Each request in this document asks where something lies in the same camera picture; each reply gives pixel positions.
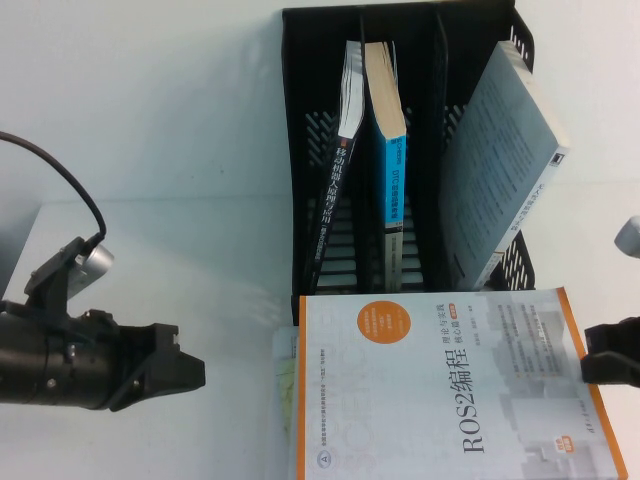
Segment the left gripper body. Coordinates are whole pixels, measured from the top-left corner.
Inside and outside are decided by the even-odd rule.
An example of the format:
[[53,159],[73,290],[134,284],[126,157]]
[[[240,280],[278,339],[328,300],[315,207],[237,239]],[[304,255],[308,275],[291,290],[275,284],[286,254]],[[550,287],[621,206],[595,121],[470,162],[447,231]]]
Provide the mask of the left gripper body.
[[71,318],[47,335],[47,403],[108,409],[151,354],[153,328],[122,326],[101,310]]

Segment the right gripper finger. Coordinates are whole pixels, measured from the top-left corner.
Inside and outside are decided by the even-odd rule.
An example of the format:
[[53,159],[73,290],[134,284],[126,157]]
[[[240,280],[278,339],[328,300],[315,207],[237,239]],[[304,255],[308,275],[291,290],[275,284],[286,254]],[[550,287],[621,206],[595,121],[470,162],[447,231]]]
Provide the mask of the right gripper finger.
[[639,362],[620,353],[606,351],[587,354],[580,362],[582,379],[594,385],[628,385],[639,383]]
[[638,353],[639,323],[638,317],[628,317],[616,324],[600,324],[586,329],[588,352]]

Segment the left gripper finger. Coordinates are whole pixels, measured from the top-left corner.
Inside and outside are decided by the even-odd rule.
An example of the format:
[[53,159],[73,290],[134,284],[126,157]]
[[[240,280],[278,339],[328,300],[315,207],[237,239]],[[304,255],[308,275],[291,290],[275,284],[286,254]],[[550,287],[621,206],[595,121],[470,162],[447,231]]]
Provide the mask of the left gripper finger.
[[144,375],[138,380],[137,387],[132,388],[129,400],[131,403],[137,403],[151,398],[191,392],[204,385],[204,374],[168,378]]
[[205,363],[181,350],[179,328],[153,324],[155,358],[158,365],[175,374],[204,374]]

